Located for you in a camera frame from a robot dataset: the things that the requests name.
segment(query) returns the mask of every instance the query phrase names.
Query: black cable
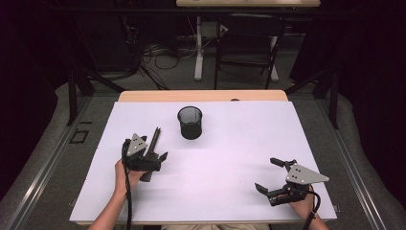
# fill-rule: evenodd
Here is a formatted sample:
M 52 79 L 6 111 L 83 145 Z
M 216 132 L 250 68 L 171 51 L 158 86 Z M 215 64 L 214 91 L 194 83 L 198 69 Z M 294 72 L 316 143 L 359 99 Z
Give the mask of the black cable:
M 129 146 L 129 140 L 125 140 L 125 142 L 123 143 L 123 148 L 122 148 L 122 163 L 123 163 L 123 168 L 124 168 L 124 174 L 125 174 L 125 187 L 126 187 L 126 199 L 127 199 L 127 203 L 128 203 L 128 212 L 127 212 L 127 225 L 126 225 L 126 229 L 130 230 L 131 229 L 131 220 L 132 220 L 132 199 L 131 199 L 131 184 L 129 183 L 129 178 L 128 178 L 128 174 L 129 174 L 129 170 L 125 165 L 125 153 L 126 150 L 128 150 L 128 146 Z
M 320 196 L 319 196 L 318 194 L 316 194 L 315 192 L 313 192 L 313 191 L 304 191 L 304 192 L 307 193 L 307 194 L 311 194 L 311 195 L 314 195 L 314 196 L 317 197 L 317 204 L 316 204 L 316 206 L 314 206 L 314 201 L 313 201 L 313 210 L 312 210 L 312 212 L 308 215 L 307 220 L 306 220 L 306 222 L 305 222 L 305 224 L 304 224 L 303 230 L 307 230 L 308 227 L 310 226 L 310 223 L 313 221 L 314 217 L 316 217 L 317 211 L 319 210 L 320 203 L 322 202 L 322 200 L 320 199 Z

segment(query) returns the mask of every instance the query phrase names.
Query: floor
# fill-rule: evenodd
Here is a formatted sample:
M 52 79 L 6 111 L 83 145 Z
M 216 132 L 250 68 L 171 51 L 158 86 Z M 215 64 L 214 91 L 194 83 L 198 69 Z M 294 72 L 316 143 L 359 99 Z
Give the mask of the floor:
M 276 62 L 280 76 L 271 89 L 285 89 L 292 85 L 288 78 L 302 39 L 289 36 L 282 41 Z M 214 75 L 214 47 L 208 39 L 205 47 L 203 80 L 195 81 L 195 54 L 191 51 L 181 58 L 166 55 L 163 48 L 145 58 L 147 67 L 156 80 L 169 89 L 212 89 Z M 225 69 L 222 77 L 233 75 L 236 69 Z M 154 90 L 153 81 L 138 72 L 130 78 L 114 80 L 130 90 Z M 87 174 L 94 150 L 101 138 L 112 105 L 118 94 L 105 85 L 93 81 L 97 93 L 82 97 L 79 93 L 79 116 L 66 126 L 69 116 L 67 85 L 57 91 L 58 105 L 52 122 L 26 164 L 23 172 L 0 203 L 0 229 L 84 229 L 69 222 L 82 180 Z M 259 88 L 254 84 L 221 83 L 219 89 Z M 338 126 L 332 128 L 327 120 L 325 100 L 313 100 L 310 93 L 314 84 L 307 85 L 289 101 L 295 104 L 309 145 L 321 172 L 327 172 L 327 184 L 338 219 L 329 223 L 332 229 L 404 229 L 405 210 L 388 193 L 362 148 L 351 105 L 339 98 Z M 72 144 L 77 130 L 89 130 L 85 145 Z M 273 229 L 300 229 L 301 224 L 278 224 Z

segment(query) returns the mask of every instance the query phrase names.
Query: wooden table edge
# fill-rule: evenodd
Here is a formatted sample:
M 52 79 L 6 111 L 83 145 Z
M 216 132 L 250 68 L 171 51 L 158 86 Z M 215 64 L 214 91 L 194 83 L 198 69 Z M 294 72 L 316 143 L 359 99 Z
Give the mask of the wooden table edge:
M 230 100 L 288 102 L 283 90 L 124 91 L 118 102 L 224 102 Z

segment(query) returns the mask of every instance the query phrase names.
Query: table leg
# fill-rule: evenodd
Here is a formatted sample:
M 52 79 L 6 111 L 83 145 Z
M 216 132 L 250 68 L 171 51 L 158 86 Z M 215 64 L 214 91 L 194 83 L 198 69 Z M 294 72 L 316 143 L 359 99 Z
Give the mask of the table leg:
M 194 69 L 194 80 L 201 81 L 202 80 L 202 70 L 203 70 L 203 50 L 202 50 L 202 23 L 201 17 L 197 16 L 197 58 L 196 58 L 196 67 Z
M 275 46 L 275 43 L 277 43 L 277 39 L 273 36 L 272 40 L 271 40 L 272 47 Z M 272 73 L 271 73 L 271 81 L 272 82 L 278 82 L 279 81 L 278 72 L 277 72 L 277 69 L 275 68 L 275 64 L 274 64 L 274 67 L 273 67 Z

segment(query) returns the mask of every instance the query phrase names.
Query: white table surface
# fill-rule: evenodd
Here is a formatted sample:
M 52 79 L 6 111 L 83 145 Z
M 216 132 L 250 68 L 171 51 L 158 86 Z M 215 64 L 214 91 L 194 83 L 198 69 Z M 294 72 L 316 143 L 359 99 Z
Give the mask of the white table surface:
M 180 134 L 177 112 L 186 105 L 203 112 L 202 135 Z M 92 161 L 71 221 L 89 224 L 114 188 L 114 164 L 134 132 L 149 143 L 161 128 L 155 151 L 169 152 L 161 171 L 133 191 L 134 224 L 290 222 L 299 219 L 289 205 L 272 207 L 255 183 L 271 190 L 285 184 L 285 168 L 270 157 L 296 159 L 318 171 L 291 102 L 115 103 Z M 322 219 L 336 219 L 324 183 L 314 185 L 322 198 Z M 126 222 L 125 205 L 119 222 Z

